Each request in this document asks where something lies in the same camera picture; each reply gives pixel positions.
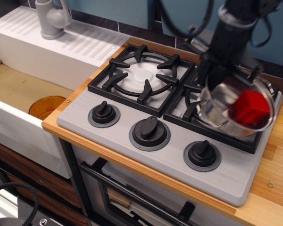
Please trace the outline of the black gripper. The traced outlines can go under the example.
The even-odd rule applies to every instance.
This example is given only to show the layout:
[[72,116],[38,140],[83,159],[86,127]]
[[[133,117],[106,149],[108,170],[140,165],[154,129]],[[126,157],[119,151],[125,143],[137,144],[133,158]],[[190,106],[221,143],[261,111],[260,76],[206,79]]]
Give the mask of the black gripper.
[[208,89],[212,92],[227,76],[238,71],[238,65],[252,70],[252,74],[248,76],[251,79],[263,71],[262,64],[247,50],[256,23],[239,24],[219,20],[215,31],[209,33],[209,44],[195,41],[194,37],[185,40],[184,46],[200,55],[198,84],[204,86],[209,74]]

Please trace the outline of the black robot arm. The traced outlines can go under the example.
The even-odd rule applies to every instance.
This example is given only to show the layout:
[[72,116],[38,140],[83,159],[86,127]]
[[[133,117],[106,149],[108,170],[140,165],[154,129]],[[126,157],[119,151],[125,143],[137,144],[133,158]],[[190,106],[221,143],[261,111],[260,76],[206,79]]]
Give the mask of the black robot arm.
[[279,0],[227,0],[219,8],[215,30],[201,38],[208,47],[201,53],[201,62],[197,67],[201,86],[208,84],[209,89],[213,90],[227,76],[240,74],[238,65],[252,70],[247,77],[249,81],[264,70],[262,64],[248,52],[247,44],[259,48],[269,42],[269,37],[262,43],[254,42],[252,33],[258,20],[263,19],[268,34],[272,34],[268,15],[275,12],[280,3]]

